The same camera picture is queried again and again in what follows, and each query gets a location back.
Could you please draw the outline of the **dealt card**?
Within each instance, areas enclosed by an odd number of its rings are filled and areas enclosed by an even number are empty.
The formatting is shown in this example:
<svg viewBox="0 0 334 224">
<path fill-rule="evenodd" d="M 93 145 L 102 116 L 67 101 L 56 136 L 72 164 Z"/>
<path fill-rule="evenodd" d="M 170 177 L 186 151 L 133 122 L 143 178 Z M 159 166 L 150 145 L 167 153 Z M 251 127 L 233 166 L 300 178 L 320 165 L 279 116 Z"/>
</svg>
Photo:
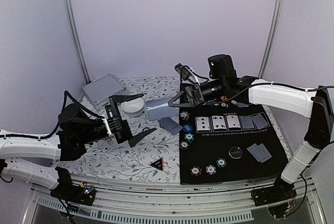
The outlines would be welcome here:
<svg viewBox="0 0 334 224">
<path fill-rule="evenodd" d="M 272 155 L 266 147 L 265 149 L 259 149 L 257 144 L 248 147 L 247 151 L 260 163 L 264 163 L 272 158 Z"/>
<path fill-rule="evenodd" d="M 239 108 L 248 108 L 248 107 L 249 107 L 248 104 L 244 104 L 244 103 L 238 103 L 237 106 L 238 106 Z"/>
<path fill-rule="evenodd" d="M 165 117 L 160 120 L 158 120 L 160 126 L 171 133 L 172 135 L 176 135 L 182 130 L 182 127 L 179 125 L 179 123 L 176 123 L 173 119 L 170 117 Z"/>
</svg>

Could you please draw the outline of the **blue small blind button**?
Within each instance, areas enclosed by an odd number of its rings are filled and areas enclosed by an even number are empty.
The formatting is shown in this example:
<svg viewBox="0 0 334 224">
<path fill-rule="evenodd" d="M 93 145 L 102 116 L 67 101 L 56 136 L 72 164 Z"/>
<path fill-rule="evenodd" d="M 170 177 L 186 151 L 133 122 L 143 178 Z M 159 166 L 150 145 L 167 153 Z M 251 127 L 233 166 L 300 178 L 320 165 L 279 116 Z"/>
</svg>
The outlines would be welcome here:
<svg viewBox="0 0 334 224">
<path fill-rule="evenodd" d="M 193 127 L 190 124 L 183 125 L 183 131 L 186 133 L 191 133 L 193 131 Z"/>
</svg>

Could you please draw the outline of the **three of spades card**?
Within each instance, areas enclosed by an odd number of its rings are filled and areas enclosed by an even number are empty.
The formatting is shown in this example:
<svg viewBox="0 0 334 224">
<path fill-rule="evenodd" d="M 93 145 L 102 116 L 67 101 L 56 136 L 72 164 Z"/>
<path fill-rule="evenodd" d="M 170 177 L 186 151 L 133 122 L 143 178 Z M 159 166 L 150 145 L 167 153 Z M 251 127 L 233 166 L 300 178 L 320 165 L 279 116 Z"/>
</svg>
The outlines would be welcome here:
<svg viewBox="0 0 334 224">
<path fill-rule="evenodd" d="M 199 116 L 195 117 L 196 131 L 199 132 L 211 132 L 210 121 L 208 117 Z"/>
</svg>

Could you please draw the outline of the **green 50 chip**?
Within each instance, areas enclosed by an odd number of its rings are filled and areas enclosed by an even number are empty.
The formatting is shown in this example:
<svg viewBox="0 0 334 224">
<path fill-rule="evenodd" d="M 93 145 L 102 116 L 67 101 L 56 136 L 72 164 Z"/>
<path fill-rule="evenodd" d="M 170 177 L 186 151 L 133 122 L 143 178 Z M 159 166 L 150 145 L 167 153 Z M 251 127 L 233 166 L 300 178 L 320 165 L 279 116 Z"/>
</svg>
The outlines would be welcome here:
<svg viewBox="0 0 334 224">
<path fill-rule="evenodd" d="M 226 160 L 223 158 L 218 158 L 216 160 L 217 167 L 224 168 L 226 166 Z"/>
<path fill-rule="evenodd" d="M 186 133 L 184 135 L 184 140 L 187 142 L 187 143 L 192 143 L 194 141 L 194 135 L 192 133 Z"/>
</svg>

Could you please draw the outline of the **four of clubs card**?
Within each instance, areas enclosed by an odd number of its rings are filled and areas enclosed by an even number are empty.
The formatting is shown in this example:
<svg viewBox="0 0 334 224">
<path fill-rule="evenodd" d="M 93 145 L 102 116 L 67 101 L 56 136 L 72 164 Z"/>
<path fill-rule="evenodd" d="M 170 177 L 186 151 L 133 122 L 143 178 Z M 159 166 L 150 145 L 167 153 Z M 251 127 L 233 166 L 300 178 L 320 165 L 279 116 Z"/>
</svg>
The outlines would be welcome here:
<svg viewBox="0 0 334 224">
<path fill-rule="evenodd" d="M 213 115 L 211 117 L 212 128 L 214 132 L 225 132 L 227 131 L 226 122 L 224 116 L 222 115 Z"/>
</svg>

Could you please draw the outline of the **triangular all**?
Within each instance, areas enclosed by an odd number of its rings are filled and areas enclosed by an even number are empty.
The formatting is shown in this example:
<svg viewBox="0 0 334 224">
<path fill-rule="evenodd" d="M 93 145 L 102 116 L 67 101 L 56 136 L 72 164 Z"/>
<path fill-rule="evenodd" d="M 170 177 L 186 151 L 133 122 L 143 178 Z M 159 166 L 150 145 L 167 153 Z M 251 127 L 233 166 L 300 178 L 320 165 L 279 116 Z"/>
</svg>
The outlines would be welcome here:
<svg viewBox="0 0 334 224">
<path fill-rule="evenodd" d="M 155 169 L 158 169 L 160 171 L 163 171 L 164 170 L 164 161 L 163 161 L 163 158 L 159 158 L 158 160 L 156 161 L 153 161 L 149 164 L 151 167 L 155 168 Z"/>
</svg>

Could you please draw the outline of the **clear round dealer button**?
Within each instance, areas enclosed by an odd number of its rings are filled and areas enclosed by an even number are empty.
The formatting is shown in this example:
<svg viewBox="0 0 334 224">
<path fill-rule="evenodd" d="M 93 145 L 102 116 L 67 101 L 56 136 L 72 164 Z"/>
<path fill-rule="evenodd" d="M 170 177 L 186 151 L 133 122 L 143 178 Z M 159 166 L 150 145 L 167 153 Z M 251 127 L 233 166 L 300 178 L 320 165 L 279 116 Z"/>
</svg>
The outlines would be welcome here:
<svg viewBox="0 0 334 224">
<path fill-rule="evenodd" d="M 232 158 L 232 159 L 240 159 L 243 155 L 243 151 L 241 149 L 241 147 L 238 147 L 238 146 L 233 146 L 229 149 L 229 156 Z"/>
</svg>

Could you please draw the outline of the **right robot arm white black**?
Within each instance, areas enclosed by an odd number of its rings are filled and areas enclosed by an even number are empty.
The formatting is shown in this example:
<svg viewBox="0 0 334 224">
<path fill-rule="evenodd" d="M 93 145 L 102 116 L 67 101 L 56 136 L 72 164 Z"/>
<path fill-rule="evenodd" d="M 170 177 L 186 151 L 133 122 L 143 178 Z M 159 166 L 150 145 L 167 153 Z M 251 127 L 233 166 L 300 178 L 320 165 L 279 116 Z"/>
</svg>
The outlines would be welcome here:
<svg viewBox="0 0 334 224">
<path fill-rule="evenodd" d="M 328 87 L 300 88 L 265 81 L 255 76 L 238 78 L 232 58 L 226 54 L 209 57 L 208 64 L 212 80 L 181 88 L 168 102 L 169 106 L 194 108 L 200 104 L 235 101 L 242 104 L 267 105 L 309 119 L 303 143 L 276 178 L 270 190 L 270 197 L 274 201 L 281 201 L 289 194 L 290 185 L 311 165 L 321 150 L 331 143 L 333 109 Z"/>
</svg>

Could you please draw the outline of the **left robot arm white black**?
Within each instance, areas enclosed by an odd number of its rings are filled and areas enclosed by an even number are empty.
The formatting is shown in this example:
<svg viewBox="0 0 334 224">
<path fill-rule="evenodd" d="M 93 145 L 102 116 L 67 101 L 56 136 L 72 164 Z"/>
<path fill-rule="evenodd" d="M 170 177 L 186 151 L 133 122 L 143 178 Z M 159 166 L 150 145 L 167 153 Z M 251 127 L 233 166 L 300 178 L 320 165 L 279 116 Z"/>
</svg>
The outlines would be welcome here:
<svg viewBox="0 0 334 224">
<path fill-rule="evenodd" d="M 65 91 L 64 98 L 71 99 L 72 103 L 63 103 L 57 125 L 51 133 L 32 135 L 1 130 L 1 176 L 21 179 L 51 191 L 57 190 L 66 200 L 74 199 L 78 190 L 67 169 L 45 167 L 27 159 L 75 161 L 87 152 L 87 144 L 107 140 L 112 136 L 117 143 L 128 142 L 130 147 L 134 147 L 156 128 L 145 128 L 133 135 L 128 122 L 121 118 L 118 104 L 142 97 L 142 94 L 111 96 L 106 106 L 107 115 L 102 116 L 83 106 Z"/>
</svg>

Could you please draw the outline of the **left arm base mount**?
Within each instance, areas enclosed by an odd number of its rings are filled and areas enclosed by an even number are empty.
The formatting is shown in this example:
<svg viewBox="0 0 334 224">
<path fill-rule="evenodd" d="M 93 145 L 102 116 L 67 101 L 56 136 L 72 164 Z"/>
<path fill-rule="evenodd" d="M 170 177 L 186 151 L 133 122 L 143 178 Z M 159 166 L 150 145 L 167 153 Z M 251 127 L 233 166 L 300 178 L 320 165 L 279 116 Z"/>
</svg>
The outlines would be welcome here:
<svg viewBox="0 0 334 224">
<path fill-rule="evenodd" d="M 64 200 L 67 203 L 93 205 L 96 196 L 96 188 L 93 185 L 89 185 L 87 182 L 74 185 L 68 170 L 60 167 L 56 167 L 55 170 L 58 174 L 58 185 L 51 190 L 50 195 L 52 197 Z"/>
</svg>

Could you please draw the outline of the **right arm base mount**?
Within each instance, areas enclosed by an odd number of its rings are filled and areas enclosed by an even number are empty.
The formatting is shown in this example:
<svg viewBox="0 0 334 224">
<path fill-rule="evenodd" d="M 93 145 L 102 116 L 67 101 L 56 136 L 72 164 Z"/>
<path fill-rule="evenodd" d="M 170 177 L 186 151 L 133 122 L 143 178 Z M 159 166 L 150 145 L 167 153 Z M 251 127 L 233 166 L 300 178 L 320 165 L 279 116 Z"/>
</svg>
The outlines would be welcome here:
<svg viewBox="0 0 334 224">
<path fill-rule="evenodd" d="M 289 184 L 281 178 L 276 178 L 273 186 L 257 187 L 251 191 L 255 206 L 262 206 L 293 199 L 297 196 L 294 184 Z"/>
</svg>

